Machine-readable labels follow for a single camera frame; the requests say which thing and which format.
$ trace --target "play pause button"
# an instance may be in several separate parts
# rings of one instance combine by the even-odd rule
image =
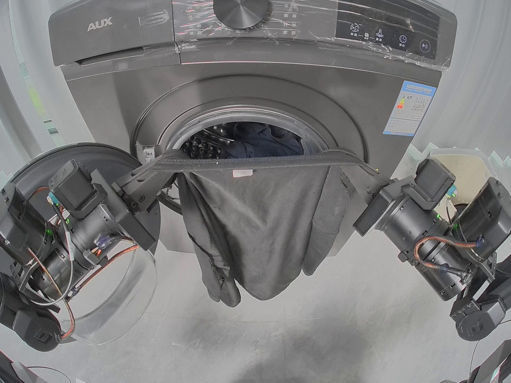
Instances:
[[[429,53],[429,50],[431,49],[431,43],[427,40],[422,40],[419,46],[423,53]]]

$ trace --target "energy label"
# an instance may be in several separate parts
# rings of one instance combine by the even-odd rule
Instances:
[[[383,133],[385,135],[415,135],[435,92],[434,86],[404,81]]]

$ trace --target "washing machine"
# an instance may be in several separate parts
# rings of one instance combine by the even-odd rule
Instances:
[[[77,0],[48,23],[94,139],[142,163],[177,148],[218,157],[245,121],[304,153],[348,148],[389,176],[450,65],[456,25],[429,0]],[[363,209],[353,195],[330,255]],[[164,225],[160,239],[176,248]]]

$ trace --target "plastic wrap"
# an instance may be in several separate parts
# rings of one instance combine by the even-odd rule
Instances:
[[[313,42],[321,49],[371,52],[438,70],[449,67],[454,14],[429,0],[372,1],[376,6],[367,0],[269,0],[263,21],[251,29],[234,30],[215,16],[213,0],[172,0],[174,35],[182,53],[203,47],[206,40],[229,38],[222,43],[235,44],[233,37],[249,37],[275,44]],[[370,24],[364,28],[353,22],[347,30],[347,19],[354,16]]]

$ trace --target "aux logo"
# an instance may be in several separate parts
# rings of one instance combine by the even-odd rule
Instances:
[[[100,29],[100,28],[108,26],[108,25],[111,26],[112,22],[110,20],[112,20],[112,17],[103,18],[100,22],[96,22],[96,23],[92,22],[89,24],[89,28],[87,29],[87,31]]]

